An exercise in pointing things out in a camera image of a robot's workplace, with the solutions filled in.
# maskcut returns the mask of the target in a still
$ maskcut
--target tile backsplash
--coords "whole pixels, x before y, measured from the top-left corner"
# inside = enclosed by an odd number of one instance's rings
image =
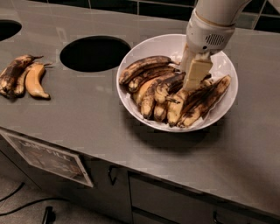
[[[26,0],[64,4],[105,11],[119,11],[158,18],[188,21],[198,0]],[[237,27],[266,32],[280,32],[279,8],[273,0],[252,0],[244,9]]]

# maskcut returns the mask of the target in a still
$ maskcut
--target black oval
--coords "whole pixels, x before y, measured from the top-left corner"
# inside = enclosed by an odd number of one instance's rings
[[[100,72],[118,67],[130,49],[122,39],[92,36],[67,45],[60,53],[60,60],[75,71]]]
[[[0,41],[8,39],[17,34],[22,28],[22,25],[13,20],[0,20]]]

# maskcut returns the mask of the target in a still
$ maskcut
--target countertop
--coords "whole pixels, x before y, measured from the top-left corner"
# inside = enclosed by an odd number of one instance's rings
[[[280,217],[279,34],[237,29],[224,51],[239,79],[234,105],[216,124],[178,134],[149,128],[126,111],[117,67],[76,72],[62,65],[60,52],[92,35],[133,47],[183,34],[187,22],[23,0],[1,1],[0,18],[23,26],[0,42],[1,69],[27,53],[53,62],[42,83],[52,99],[0,97],[0,127]]]

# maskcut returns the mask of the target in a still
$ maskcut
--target framed picture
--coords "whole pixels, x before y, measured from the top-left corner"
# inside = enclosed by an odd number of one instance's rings
[[[94,186],[79,155],[8,132],[2,133],[2,136],[29,165],[86,186]]]

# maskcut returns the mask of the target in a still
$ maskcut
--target bowl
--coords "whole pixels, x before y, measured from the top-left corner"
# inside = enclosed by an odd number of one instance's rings
[[[165,55],[171,57],[173,60],[180,61],[183,49],[186,43],[186,35],[183,34],[167,34],[149,38],[144,42],[133,47],[123,58],[118,67],[116,76],[116,87],[119,97],[124,107],[141,123],[144,123],[156,130],[163,130],[168,132],[188,132],[194,130],[204,129],[205,127],[216,123],[221,119],[233,105],[238,91],[238,79],[235,67],[231,60],[224,52],[218,52],[211,56],[213,67],[210,73],[214,79],[218,79],[227,74],[231,76],[231,83],[227,92],[220,98],[220,100],[213,105],[209,113],[202,119],[200,118],[191,127],[180,128],[170,127],[168,123],[156,122],[144,119],[140,114],[137,105],[132,100],[130,93],[123,85],[120,85],[118,80],[122,70],[136,60],[153,55]]]

